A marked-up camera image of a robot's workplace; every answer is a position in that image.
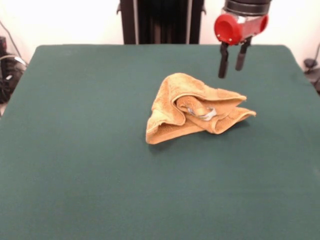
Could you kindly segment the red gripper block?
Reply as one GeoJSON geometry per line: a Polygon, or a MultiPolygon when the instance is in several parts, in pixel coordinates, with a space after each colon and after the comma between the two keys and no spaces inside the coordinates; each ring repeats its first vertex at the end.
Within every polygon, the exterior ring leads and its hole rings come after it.
{"type": "Polygon", "coordinates": [[[241,71],[244,66],[247,50],[251,45],[249,37],[262,33],[268,24],[269,16],[238,16],[231,13],[221,14],[214,23],[214,33],[221,42],[220,65],[218,77],[224,79],[228,69],[228,47],[244,42],[237,55],[235,69],[241,71]]]}

